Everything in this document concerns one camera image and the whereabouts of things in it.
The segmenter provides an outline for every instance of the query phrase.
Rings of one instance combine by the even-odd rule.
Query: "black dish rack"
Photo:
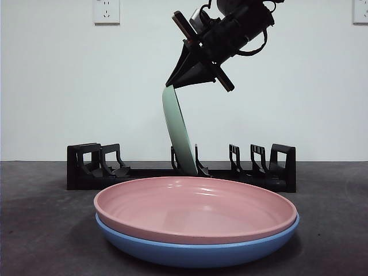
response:
[[[195,163],[198,177],[219,178],[238,181],[271,191],[296,192],[296,149],[286,145],[273,144],[269,166],[266,164],[264,147],[251,145],[252,168],[245,170],[240,165],[240,148],[230,144],[230,169],[212,170],[202,165],[195,145]],[[106,154],[115,152],[119,167],[106,164]],[[278,153],[286,154],[286,161],[278,161]],[[91,153],[91,162],[85,162],[84,154]],[[260,155],[260,165],[254,155]],[[98,143],[69,145],[67,147],[67,190],[101,190],[111,185],[140,178],[185,176],[171,147],[171,169],[136,169],[126,166],[120,157],[120,145]]]

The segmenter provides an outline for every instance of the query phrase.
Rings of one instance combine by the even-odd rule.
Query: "concrete floor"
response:
[[[242,266],[184,270],[110,245],[94,220],[98,191],[67,191],[64,162],[2,162],[1,275],[368,275],[368,163],[302,162],[297,173],[298,192],[282,193],[301,217],[286,246]]]

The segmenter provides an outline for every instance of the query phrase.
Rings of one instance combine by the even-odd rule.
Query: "black cable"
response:
[[[256,50],[250,51],[250,52],[245,52],[245,51],[238,50],[236,52],[236,54],[239,55],[239,56],[254,56],[256,53],[259,53],[267,44],[267,39],[268,39],[267,29],[263,30],[263,35],[264,35],[264,43],[262,44],[261,47],[259,47]]]
[[[202,16],[202,11],[205,7],[207,7],[208,9],[211,8],[211,4],[212,4],[212,0],[209,0],[208,1],[208,4],[204,4],[201,9],[200,9],[200,20],[202,21],[203,25],[205,25],[206,27],[209,27],[209,24],[208,22],[206,22],[204,19],[203,19],[203,16]]]
[[[276,10],[276,2],[273,0],[264,0],[264,2],[272,2],[274,4],[274,9],[271,11],[273,13]]]

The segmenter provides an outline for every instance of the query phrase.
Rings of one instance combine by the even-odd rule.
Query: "wall socket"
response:
[[[120,24],[120,0],[93,0],[95,24]]]
[[[368,24],[368,0],[354,0],[354,25]]]

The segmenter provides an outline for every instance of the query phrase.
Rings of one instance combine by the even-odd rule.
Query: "green plate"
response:
[[[171,85],[162,92],[163,111],[165,113],[168,134],[175,149],[181,170],[188,175],[197,175],[196,160],[191,148],[188,132],[186,131],[182,111],[177,94]]]

